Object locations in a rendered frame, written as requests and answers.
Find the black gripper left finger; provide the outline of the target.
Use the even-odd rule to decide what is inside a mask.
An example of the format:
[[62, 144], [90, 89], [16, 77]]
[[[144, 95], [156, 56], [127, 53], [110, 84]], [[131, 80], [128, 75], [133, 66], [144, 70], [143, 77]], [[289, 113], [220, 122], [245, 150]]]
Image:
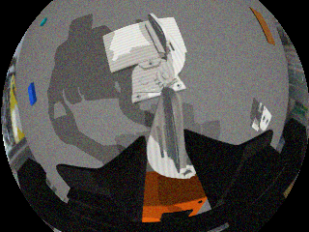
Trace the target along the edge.
[[142, 221], [147, 173], [146, 136], [140, 135], [105, 166], [98, 169], [58, 163], [58, 174], [73, 189], [107, 194], [132, 221]]

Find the blue rectangular block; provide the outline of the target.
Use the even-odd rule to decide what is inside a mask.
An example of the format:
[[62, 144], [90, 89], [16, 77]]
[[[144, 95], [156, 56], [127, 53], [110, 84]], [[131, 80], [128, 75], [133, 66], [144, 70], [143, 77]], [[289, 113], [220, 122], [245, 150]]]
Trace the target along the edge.
[[30, 96], [30, 104], [36, 103], [36, 96], [35, 96], [35, 84], [34, 82], [31, 82], [30, 86], [28, 86], [28, 96]]

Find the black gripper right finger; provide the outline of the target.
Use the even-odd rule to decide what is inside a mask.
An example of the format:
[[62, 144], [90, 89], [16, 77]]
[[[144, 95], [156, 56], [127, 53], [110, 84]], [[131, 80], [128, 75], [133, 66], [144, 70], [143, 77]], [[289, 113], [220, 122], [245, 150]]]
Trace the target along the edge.
[[213, 209], [224, 204], [225, 194], [239, 176], [243, 163], [270, 144], [273, 130], [267, 129], [238, 146], [188, 129], [184, 129], [184, 139], [186, 153]]

